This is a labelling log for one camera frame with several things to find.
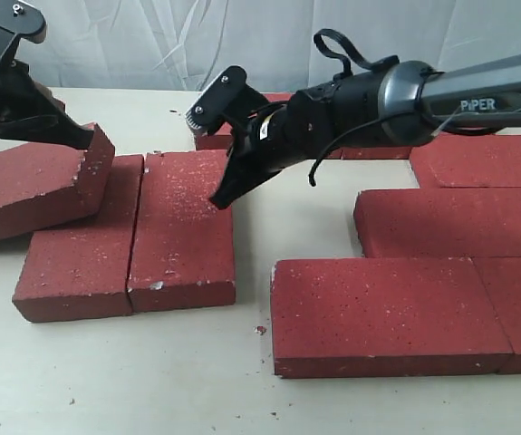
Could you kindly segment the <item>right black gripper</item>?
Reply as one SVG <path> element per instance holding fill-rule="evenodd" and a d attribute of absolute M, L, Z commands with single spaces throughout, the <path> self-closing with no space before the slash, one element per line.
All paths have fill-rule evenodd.
<path fill-rule="evenodd" d="M 313 160 L 309 184 L 320 163 L 341 147 L 346 131 L 336 88 L 308 88 L 287 101 L 269 101 L 251 88 L 224 96 L 224 122 L 233 137 L 227 166 L 209 202 L 229 208 L 237 199 L 284 169 Z"/>

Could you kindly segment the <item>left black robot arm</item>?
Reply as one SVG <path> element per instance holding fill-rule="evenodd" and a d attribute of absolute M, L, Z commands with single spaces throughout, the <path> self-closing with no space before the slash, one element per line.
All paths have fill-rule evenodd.
<path fill-rule="evenodd" d="M 25 63 L 12 61 L 0 71 L 0 140 L 87 150 L 93 134 L 94 128 L 76 123 L 51 91 L 30 77 Z"/>

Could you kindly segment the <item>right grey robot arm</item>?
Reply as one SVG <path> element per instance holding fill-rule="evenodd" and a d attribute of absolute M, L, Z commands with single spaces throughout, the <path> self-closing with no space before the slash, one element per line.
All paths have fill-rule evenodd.
<path fill-rule="evenodd" d="M 231 66 L 202 94 L 198 113 L 232 128 L 227 166 L 210 198 L 217 208 L 343 147 L 418 147 L 443 131 L 483 136 L 521 127 L 521 54 L 441 72 L 395 55 L 370 62 L 333 29 L 319 30 L 313 41 L 342 64 L 328 82 L 270 102 Z"/>

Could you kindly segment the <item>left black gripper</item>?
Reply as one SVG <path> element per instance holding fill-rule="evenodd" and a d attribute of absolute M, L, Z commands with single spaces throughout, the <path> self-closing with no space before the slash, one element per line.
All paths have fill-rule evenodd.
<path fill-rule="evenodd" d="M 0 139 L 91 146 L 94 129 L 77 124 L 49 92 L 35 84 L 26 63 L 12 61 L 0 72 Z"/>

